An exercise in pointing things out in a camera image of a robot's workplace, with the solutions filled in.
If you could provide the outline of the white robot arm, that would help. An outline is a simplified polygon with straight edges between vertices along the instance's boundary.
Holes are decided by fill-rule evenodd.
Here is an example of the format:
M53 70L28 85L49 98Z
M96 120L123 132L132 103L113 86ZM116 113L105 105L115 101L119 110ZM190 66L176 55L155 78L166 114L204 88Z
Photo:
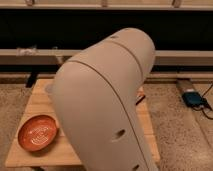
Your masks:
M136 114L136 96L154 60L151 38L124 28L56 73L54 110L87 171L158 171Z

